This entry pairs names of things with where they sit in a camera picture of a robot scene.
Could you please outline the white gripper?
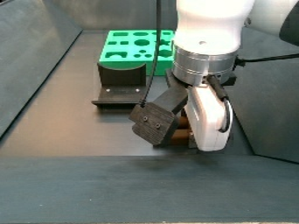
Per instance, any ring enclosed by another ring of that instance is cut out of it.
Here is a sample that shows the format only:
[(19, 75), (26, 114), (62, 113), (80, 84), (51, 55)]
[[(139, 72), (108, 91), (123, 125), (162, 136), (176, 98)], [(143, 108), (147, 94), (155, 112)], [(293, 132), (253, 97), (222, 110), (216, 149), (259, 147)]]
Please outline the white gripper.
[(184, 106), (191, 131), (200, 151), (219, 151), (226, 147), (232, 125), (232, 107), (216, 96), (211, 86), (190, 87)]

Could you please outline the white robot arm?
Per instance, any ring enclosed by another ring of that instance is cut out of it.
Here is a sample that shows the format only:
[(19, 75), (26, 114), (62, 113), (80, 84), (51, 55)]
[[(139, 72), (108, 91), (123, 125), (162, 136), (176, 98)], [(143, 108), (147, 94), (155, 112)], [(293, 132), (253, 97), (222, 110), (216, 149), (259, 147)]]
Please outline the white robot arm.
[(299, 0), (176, 0), (172, 75), (188, 85), (184, 110), (202, 151), (224, 148), (232, 107), (220, 85), (232, 72), (243, 27), (299, 46)]

